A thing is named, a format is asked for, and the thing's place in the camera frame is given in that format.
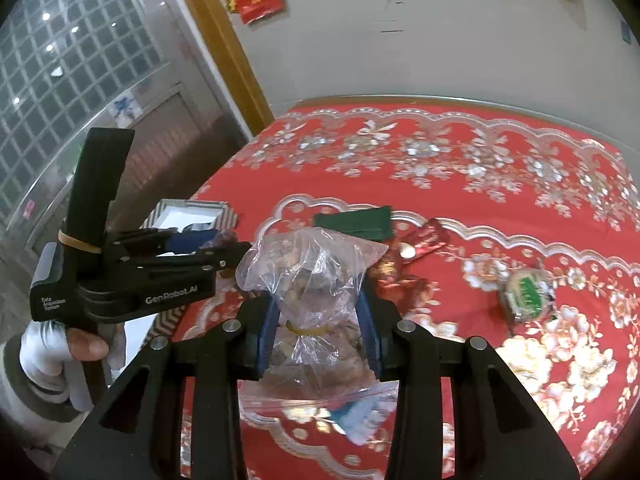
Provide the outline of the white gloved left hand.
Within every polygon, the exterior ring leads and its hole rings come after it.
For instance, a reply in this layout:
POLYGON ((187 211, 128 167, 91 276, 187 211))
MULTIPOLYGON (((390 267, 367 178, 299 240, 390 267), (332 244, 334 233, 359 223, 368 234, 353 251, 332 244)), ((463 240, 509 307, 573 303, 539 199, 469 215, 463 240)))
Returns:
POLYGON ((95 334, 61 322, 31 322, 18 352, 29 385, 43 400, 70 402, 78 412, 91 411, 125 366, 126 334, 122 324, 98 327, 95 334))

